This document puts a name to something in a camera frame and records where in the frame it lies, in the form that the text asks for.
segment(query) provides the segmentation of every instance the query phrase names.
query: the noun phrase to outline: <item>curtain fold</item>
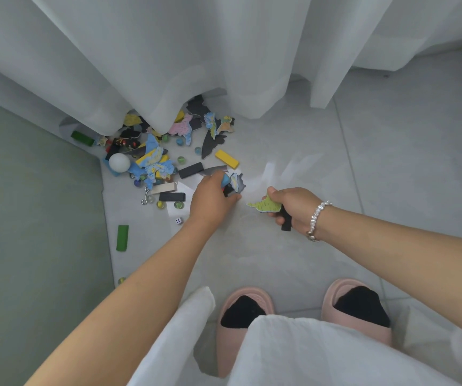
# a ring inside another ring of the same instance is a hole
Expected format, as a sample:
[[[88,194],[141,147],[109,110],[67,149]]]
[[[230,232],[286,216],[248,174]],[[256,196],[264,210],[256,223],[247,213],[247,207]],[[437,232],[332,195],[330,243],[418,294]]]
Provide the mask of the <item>curtain fold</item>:
[[[164,133],[215,88],[257,118],[292,73],[326,107],[351,66],[461,39],[462,0],[0,0],[0,73],[104,135],[130,109]]]

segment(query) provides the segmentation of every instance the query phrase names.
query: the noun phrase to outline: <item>white garment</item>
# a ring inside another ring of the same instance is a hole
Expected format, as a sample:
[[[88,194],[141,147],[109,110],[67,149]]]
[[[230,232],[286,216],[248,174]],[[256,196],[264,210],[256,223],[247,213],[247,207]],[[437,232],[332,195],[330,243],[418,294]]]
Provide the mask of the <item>white garment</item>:
[[[296,73],[323,108],[351,66],[397,70],[460,39],[462,0],[0,0],[0,105],[104,135],[134,108],[164,133],[214,88],[257,118]]]
[[[352,329],[309,318],[260,316],[226,379],[202,374],[193,347],[215,307],[208,287],[180,306],[128,386],[458,385]]]

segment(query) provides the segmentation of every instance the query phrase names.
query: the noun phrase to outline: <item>person's left arm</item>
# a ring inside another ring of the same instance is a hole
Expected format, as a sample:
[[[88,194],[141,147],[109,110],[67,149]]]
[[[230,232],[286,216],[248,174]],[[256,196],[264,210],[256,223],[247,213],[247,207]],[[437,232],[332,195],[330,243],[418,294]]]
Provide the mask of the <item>person's left arm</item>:
[[[193,266],[231,207],[224,176],[204,177],[179,232],[68,335],[26,385],[125,385],[181,301]]]

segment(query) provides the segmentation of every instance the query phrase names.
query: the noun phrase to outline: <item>bracelet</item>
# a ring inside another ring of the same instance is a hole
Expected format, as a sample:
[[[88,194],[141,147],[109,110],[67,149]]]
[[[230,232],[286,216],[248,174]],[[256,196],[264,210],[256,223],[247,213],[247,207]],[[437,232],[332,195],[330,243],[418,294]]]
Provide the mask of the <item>bracelet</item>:
[[[315,231],[315,227],[317,226],[318,215],[320,215],[320,212],[324,210],[324,207],[332,206],[332,205],[333,204],[330,201],[327,201],[327,202],[320,203],[320,205],[317,207],[317,209],[315,210],[315,213],[311,217],[310,231],[306,232],[306,237],[308,240],[313,241],[313,242],[320,241],[320,240],[317,240],[315,236],[313,235],[313,232]]]

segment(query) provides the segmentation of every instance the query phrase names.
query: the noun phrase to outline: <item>sock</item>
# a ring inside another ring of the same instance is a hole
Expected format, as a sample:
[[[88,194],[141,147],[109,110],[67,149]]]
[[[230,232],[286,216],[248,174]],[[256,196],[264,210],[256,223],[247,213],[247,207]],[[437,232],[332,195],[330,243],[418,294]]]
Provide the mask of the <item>sock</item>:
[[[334,308],[360,320],[390,327],[390,319],[382,308],[379,295],[364,285],[354,287],[338,298]]]
[[[242,295],[226,310],[220,325],[226,328],[248,328],[257,316],[265,316],[258,303],[247,295]]]

